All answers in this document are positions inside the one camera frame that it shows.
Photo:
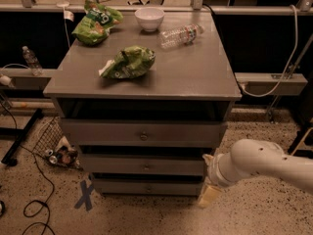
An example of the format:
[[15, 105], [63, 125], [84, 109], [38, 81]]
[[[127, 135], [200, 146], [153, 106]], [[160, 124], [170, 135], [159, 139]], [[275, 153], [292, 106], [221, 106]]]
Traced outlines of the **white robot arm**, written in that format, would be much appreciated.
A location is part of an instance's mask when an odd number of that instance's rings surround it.
[[269, 176], [281, 179], [309, 194], [313, 193], [313, 161], [287, 155], [274, 142], [253, 139], [237, 141], [225, 154], [202, 155], [206, 177], [198, 197], [198, 206], [206, 208], [224, 188], [243, 179]]

